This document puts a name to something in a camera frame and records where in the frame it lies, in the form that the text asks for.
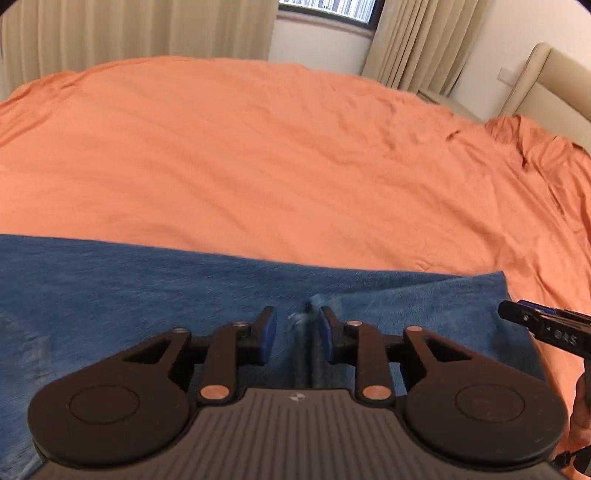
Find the person's right hand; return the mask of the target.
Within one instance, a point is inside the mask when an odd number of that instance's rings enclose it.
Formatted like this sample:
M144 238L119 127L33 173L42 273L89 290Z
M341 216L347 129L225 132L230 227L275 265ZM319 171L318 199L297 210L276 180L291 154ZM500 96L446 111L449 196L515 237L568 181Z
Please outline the person's right hand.
M586 380L582 374L577 383L570 426L568 445L570 450L578 450L589 446L591 443L591 413L586 403Z

